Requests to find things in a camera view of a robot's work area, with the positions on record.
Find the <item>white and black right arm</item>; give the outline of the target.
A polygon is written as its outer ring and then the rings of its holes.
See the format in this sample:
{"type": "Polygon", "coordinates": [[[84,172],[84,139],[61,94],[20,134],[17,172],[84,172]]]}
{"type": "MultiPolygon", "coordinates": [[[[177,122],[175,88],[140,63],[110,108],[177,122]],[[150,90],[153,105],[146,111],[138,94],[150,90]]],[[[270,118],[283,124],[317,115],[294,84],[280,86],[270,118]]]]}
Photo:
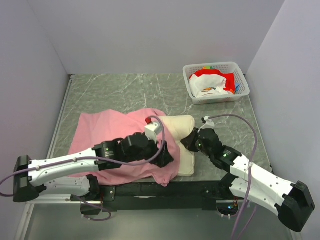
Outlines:
{"type": "Polygon", "coordinates": [[[283,225],[297,233],[315,210],[306,184],[282,179],[249,162],[245,155],[222,144],[212,128],[194,128],[181,143],[191,152],[204,154],[215,167],[226,171],[219,183],[222,198],[247,198],[274,213],[283,225]]]}

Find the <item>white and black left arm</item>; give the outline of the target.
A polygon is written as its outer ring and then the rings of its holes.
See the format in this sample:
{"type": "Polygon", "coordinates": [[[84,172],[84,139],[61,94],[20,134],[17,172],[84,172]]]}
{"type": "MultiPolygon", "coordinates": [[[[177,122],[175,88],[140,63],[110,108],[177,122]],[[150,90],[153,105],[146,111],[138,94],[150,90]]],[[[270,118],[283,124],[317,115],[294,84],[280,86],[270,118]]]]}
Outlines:
{"type": "Polygon", "coordinates": [[[54,194],[94,201],[101,192],[94,172],[132,166],[136,161],[164,168],[173,160],[166,141],[159,143],[139,132],[62,157],[35,160],[20,156],[14,168],[13,201],[24,203],[54,194]]]}

